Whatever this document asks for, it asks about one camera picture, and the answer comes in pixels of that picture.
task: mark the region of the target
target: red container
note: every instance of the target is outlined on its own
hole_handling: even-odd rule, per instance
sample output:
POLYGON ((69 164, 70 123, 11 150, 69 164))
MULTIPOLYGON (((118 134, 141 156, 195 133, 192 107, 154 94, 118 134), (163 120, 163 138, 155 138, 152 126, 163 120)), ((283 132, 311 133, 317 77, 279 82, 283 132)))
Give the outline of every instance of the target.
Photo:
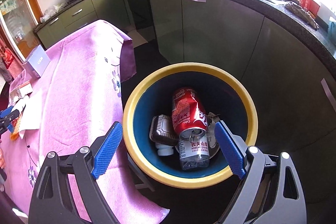
POLYGON ((306 12, 311 12, 312 15, 316 17, 321 5, 314 0, 300 0, 300 6, 306 12))
POLYGON ((206 134, 205 110, 194 89, 184 87, 174 92, 172 121, 181 140, 192 142, 206 134))

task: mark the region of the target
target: small box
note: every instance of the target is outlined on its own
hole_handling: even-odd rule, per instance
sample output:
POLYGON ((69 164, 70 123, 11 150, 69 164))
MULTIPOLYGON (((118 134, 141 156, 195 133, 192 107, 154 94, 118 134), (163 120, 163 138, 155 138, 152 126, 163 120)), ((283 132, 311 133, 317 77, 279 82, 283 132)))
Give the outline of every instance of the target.
POLYGON ((50 59, 46 52, 41 45, 38 45, 31 51, 22 66, 33 79, 37 79, 42 76, 49 62, 50 59))
POLYGON ((30 94, 33 92, 32 85, 30 84, 30 81, 26 81, 21 85, 18 85, 14 90, 12 90, 9 93, 9 98, 11 103, 15 103, 18 100, 22 99, 27 94, 30 94))

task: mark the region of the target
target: pink tablecloth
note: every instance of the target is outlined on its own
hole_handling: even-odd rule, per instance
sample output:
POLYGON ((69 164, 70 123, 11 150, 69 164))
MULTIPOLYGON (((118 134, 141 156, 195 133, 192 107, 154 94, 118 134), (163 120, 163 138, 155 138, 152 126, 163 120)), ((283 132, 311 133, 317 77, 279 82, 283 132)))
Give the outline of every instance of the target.
MULTIPOLYGON (((46 154, 72 154, 105 135, 114 121, 122 122, 120 77, 126 80, 135 73, 132 40, 101 20, 64 38, 47 54, 50 64, 43 76, 32 82, 31 98, 42 97, 40 129, 28 130, 23 139, 14 142, 8 132, 1 138, 8 175, 5 189, 26 214, 46 154)), ((23 71, 11 90, 28 79, 23 71)), ((89 220, 75 178, 69 179, 78 212, 89 220)), ((135 189, 123 141, 97 182, 122 224, 160 223, 168 213, 135 189)))

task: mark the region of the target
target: blue gripper pad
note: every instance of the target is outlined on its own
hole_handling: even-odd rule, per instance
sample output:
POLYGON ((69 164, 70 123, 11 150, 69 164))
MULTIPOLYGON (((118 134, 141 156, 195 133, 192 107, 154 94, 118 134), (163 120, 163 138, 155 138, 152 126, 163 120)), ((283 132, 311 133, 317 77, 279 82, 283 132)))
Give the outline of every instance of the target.
POLYGON ((221 121, 216 122, 215 137, 232 173, 243 179, 246 174, 244 157, 221 121))
POLYGON ((110 134, 105 138, 105 141, 94 158, 94 167, 91 174, 95 179, 98 179, 100 175, 105 174, 122 137, 123 127, 121 123, 118 122, 111 130, 110 134))

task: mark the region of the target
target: yellow trash can rim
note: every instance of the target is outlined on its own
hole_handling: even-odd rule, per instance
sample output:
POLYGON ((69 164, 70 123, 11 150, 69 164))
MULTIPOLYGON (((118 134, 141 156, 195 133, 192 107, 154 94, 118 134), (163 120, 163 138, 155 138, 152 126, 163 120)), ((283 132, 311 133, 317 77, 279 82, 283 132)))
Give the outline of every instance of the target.
POLYGON ((225 167, 221 171, 206 176, 202 178, 180 178, 165 172, 162 172, 155 166, 153 166, 141 153, 139 147, 137 146, 137 142, 134 137, 133 131, 133 116, 135 109, 137 107, 137 103, 140 100, 143 93, 155 82, 158 80, 179 72, 185 71, 195 71, 195 72, 203 72, 210 75, 213 75, 228 85, 230 85, 234 91, 238 94, 243 102, 243 105, 246 110, 247 120, 248 120, 248 132, 246 136, 245 143, 250 146, 254 145, 257 139, 258 132, 258 117, 257 111, 255 109, 253 100, 244 86, 232 75, 227 73, 224 70, 221 70, 217 67, 206 65, 202 63, 179 63, 174 65, 169 65, 167 67, 161 68, 149 76, 147 76, 144 80, 142 80, 137 87, 133 90, 130 97, 127 100, 125 109, 124 109, 124 117, 123 117, 123 137, 125 140, 125 144, 128 150, 128 153, 134 160, 134 162, 150 177, 153 179, 177 188, 185 188, 185 189, 196 189, 196 188, 204 188, 208 186, 215 185, 219 182, 222 182, 229 178, 232 175, 231 169, 229 166, 225 167))

